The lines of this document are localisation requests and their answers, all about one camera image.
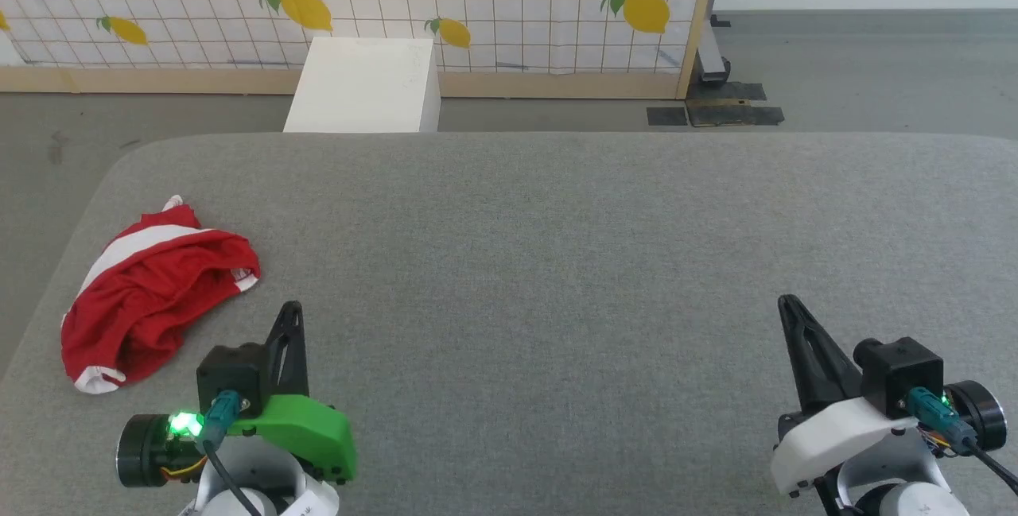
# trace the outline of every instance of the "lemon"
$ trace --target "lemon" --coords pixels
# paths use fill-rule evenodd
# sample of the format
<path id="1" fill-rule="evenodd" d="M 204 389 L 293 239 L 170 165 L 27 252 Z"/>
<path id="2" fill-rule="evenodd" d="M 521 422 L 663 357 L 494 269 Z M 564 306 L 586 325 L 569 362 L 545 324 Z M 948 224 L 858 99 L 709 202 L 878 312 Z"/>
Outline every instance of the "lemon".
<path id="1" fill-rule="evenodd" d="M 429 27 L 433 34 L 442 35 L 444 41 L 451 46 L 460 46 L 463 49 L 470 48 L 470 31 L 467 30 L 466 24 L 462 24 L 459 20 L 443 19 L 436 16 L 435 19 L 425 20 L 425 30 Z"/>
<path id="2" fill-rule="evenodd" d="M 332 13 L 322 0 L 265 0 L 269 6 L 279 12 L 279 6 L 283 5 L 283 11 L 295 23 L 307 30 L 332 31 Z M 258 5 L 262 5 L 262 0 L 258 0 Z"/>
<path id="3" fill-rule="evenodd" d="M 671 15 L 665 0 L 601 0 L 601 9 L 606 3 L 615 15 L 622 9 L 629 26 L 644 34 L 664 34 Z"/>
<path id="4" fill-rule="evenodd" d="M 137 46 L 149 45 L 149 39 L 145 37 L 145 31 L 137 26 L 133 20 L 120 19 L 119 16 L 100 16 L 96 20 L 96 26 L 102 26 L 103 30 L 112 31 L 117 35 L 118 38 L 123 39 L 129 44 L 134 44 Z"/>

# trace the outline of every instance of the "white box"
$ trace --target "white box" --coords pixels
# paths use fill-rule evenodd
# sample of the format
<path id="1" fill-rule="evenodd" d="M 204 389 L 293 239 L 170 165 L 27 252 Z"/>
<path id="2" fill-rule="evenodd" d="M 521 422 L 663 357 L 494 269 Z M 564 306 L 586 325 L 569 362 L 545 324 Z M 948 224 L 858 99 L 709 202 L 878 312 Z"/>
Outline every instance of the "white box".
<path id="1" fill-rule="evenodd" d="M 437 132 L 432 39 L 315 38 L 283 132 Z"/>

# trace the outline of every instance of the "wooden frame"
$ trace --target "wooden frame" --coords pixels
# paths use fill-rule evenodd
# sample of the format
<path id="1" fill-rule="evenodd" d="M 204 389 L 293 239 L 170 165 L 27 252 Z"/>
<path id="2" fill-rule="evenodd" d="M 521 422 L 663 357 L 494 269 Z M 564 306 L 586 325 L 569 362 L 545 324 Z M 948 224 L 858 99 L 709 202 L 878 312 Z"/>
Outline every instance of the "wooden frame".
<path id="1" fill-rule="evenodd" d="M 696 0 L 679 74 L 440 73 L 442 96 L 683 100 L 692 77 L 709 2 Z M 300 71 L 287 69 L 0 67 L 0 93 L 293 95 L 299 78 Z"/>

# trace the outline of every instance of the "gray fabric surface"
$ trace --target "gray fabric surface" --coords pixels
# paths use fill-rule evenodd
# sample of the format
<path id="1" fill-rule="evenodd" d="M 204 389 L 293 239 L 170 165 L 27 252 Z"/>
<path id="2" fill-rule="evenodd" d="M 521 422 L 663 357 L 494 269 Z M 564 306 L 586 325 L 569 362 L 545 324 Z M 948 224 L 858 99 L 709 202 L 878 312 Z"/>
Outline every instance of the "gray fabric surface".
<path id="1" fill-rule="evenodd" d="M 873 134 L 196 136 L 118 162 L 0 386 L 0 514 L 175 514 L 120 488 L 140 412 L 299 299 L 312 395 L 349 415 L 357 516 L 818 514 L 768 467 L 795 392 L 776 301 L 848 350 L 913 336 L 1018 410 L 1018 146 Z M 107 241 L 181 193 L 264 278 L 177 356 L 75 393 L 59 324 Z M 1018 467 L 1018 446 L 998 455 Z M 974 514 L 1018 501 L 944 462 Z"/>

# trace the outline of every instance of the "concrete floor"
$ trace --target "concrete floor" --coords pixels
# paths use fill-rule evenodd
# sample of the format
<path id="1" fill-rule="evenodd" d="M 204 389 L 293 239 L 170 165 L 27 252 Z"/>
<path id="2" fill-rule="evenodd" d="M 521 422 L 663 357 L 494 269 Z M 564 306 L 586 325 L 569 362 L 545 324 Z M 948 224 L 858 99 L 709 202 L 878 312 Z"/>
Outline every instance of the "concrete floor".
<path id="1" fill-rule="evenodd" d="M 1018 139 L 1018 16 L 732 16 L 732 80 L 760 81 L 786 122 L 758 131 L 956 132 Z M 444 100 L 446 131 L 618 131 L 674 102 Z M 289 97 L 0 95 L 0 371 L 93 190 L 171 136 L 282 129 Z M 53 324 L 54 332 L 59 324 Z"/>

